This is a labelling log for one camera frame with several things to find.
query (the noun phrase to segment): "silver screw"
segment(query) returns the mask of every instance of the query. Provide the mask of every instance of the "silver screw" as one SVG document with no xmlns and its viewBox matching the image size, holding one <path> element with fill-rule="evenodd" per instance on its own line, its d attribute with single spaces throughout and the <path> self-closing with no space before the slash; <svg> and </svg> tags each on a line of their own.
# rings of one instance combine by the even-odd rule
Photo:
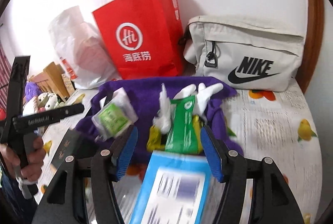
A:
<svg viewBox="0 0 333 224">
<path fill-rule="evenodd" d="M 110 151 L 109 150 L 103 150 L 102 152 L 101 152 L 101 156 L 107 156 L 107 155 L 109 155 L 110 154 Z"/>
<path fill-rule="evenodd" d="M 230 150 L 229 152 L 228 152 L 228 154 L 230 155 L 230 156 L 238 156 L 238 152 L 236 152 L 235 150 Z"/>
<path fill-rule="evenodd" d="M 273 163 L 273 160 L 271 158 L 269 158 L 269 157 L 265 157 L 264 161 L 267 164 L 272 164 Z"/>
<path fill-rule="evenodd" d="M 74 160 L 74 156 L 73 156 L 73 155 L 69 155 L 69 156 L 67 156 L 66 159 L 65 159 L 65 161 L 66 161 L 67 163 L 72 162 L 73 160 Z"/>
</svg>

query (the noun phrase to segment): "haidilao logo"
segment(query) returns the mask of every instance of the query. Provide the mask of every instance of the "haidilao logo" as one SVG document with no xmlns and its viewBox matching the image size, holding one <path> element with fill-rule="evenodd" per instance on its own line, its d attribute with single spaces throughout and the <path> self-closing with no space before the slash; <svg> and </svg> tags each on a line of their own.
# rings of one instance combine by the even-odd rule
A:
<svg viewBox="0 0 333 224">
<path fill-rule="evenodd" d="M 141 30 L 132 23 L 123 23 L 116 30 L 116 38 L 121 47 L 134 51 L 141 47 L 143 35 Z"/>
</svg>

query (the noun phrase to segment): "striped curtain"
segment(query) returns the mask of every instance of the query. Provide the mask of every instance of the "striped curtain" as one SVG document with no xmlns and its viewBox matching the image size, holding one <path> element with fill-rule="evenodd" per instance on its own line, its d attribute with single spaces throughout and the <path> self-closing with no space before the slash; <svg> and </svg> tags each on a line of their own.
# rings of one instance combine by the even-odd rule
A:
<svg viewBox="0 0 333 224">
<path fill-rule="evenodd" d="M 0 42 L 0 88 L 9 82 L 11 66 Z M 0 89 L 0 108 L 6 110 L 8 86 Z"/>
</svg>

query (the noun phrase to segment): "purple cloth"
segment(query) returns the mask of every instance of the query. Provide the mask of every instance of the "purple cloth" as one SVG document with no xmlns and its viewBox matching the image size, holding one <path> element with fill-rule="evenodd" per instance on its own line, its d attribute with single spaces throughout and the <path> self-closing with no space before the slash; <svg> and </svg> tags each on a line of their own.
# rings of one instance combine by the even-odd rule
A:
<svg viewBox="0 0 333 224">
<path fill-rule="evenodd" d="M 204 83 L 208 87 L 215 83 L 223 82 L 214 77 L 189 76 L 110 81 L 100 86 L 99 93 L 91 100 L 92 114 L 94 115 L 100 110 L 99 101 L 106 97 L 107 92 L 111 90 L 116 91 L 124 87 L 139 118 L 135 123 L 135 126 L 138 128 L 139 138 L 132 158 L 133 161 L 138 163 L 148 163 L 151 156 L 151 153 L 146 150 L 146 145 L 153 118 L 159 110 L 159 93 L 162 89 L 162 83 L 165 84 L 168 97 L 172 99 L 182 88 L 190 84 L 195 84 L 198 87 L 199 83 Z M 229 149 L 243 154 L 242 148 L 229 139 L 226 132 L 224 115 L 220 108 L 223 99 L 235 96 L 237 92 L 227 84 L 223 83 L 223 85 L 223 90 L 211 97 L 205 114 L 215 137 L 223 140 Z M 89 139 L 95 139 L 98 136 L 98 130 L 92 123 L 91 116 L 87 116 L 79 121 L 76 130 L 84 133 Z M 97 143 L 101 148 L 109 148 L 112 142 L 113 140 L 109 139 L 105 142 Z"/>
<path fill-rule="evenodd" d="M 34 82 L 27 82 L 25 85 L 25 99 L 28 103 L 34 96 L 39 96 L 42 94 L 41 89 L 39 86 Z"/>
</svg>

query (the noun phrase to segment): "blue package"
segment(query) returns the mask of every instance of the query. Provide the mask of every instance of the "blue package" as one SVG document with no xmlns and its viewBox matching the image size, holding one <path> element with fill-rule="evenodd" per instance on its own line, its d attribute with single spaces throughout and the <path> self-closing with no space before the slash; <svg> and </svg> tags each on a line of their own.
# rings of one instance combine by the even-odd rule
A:
<svg viewBox="0 0 333 224">
<path fill-rule="evenodd" d="M 199 224 L 210 178 L 205 157 L 154 151 L 129 224 Z"/>
</svg>

